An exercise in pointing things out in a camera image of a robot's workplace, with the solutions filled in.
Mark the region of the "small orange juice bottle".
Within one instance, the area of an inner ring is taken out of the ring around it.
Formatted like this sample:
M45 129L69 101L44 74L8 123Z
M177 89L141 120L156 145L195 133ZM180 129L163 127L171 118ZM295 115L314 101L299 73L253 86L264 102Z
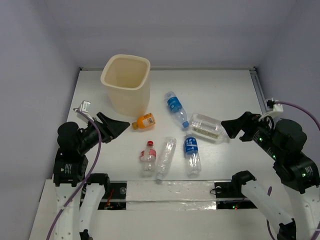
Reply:
M156 124L155 118L152 113L148 113L139 117L135 122L132 123L134 130L146 129Z

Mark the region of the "red cap red label bottle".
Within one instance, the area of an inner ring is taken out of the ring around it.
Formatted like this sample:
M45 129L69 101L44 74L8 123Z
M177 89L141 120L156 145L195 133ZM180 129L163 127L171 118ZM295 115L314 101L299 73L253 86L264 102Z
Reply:
M141 174L143 177L152 177L156 169L157 153L153 141L148 141L146 148L140 153Z

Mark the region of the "blue label bottle white cap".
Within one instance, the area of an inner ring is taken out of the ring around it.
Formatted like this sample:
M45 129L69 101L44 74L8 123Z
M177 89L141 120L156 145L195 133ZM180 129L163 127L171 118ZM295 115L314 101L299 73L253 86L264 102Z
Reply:
M202 165L197 140L191 133L186 134L183 149L188 177L198 176L202 171Z

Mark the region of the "clear crushed label-free bottle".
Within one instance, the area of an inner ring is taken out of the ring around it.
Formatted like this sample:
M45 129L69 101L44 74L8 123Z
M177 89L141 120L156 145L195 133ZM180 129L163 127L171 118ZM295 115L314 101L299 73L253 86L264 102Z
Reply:
M155 180L161 182L168 175L176 150L177 140L174 137L166 137L160 152L156 166Z

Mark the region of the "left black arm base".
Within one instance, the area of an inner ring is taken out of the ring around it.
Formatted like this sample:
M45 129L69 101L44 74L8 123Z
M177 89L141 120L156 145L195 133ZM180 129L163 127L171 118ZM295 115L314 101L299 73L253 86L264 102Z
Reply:
M102 197L98 210L126 210L127 182L112 181L108 192Z

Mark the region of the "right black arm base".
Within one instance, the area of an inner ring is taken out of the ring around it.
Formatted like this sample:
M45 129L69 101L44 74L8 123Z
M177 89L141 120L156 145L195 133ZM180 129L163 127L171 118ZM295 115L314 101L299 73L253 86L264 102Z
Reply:
M217 210L244 210L257 207L242 193L240 193L230 181L218 181L210 190L215 197Z

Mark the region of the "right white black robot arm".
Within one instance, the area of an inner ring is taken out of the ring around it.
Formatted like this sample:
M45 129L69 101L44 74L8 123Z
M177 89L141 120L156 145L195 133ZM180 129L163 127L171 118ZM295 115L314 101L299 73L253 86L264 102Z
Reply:
M300 124L290 119L274 122L269 115L245 112L221 125L229 138L240 131L242 142L255 142L274 163L273 169L283 184L292 206L285 212L265 192L248 170L240 171L230 181L218 182L213 191L221 198L249 199L264 215L278 240L315 240L320 235L320 173L302 149L307 135Z

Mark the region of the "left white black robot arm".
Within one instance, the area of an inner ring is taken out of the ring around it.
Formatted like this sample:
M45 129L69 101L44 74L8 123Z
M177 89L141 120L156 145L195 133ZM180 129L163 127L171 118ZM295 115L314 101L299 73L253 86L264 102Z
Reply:
M58 150L54 159L53 183L57 213L46 238L55 240L89 239L90 221L102 198L111 191L106 173L93 173L102 144L119 137L129 126L97 113L74 111L87 120L87 127L76 122L63 123L57 130Z

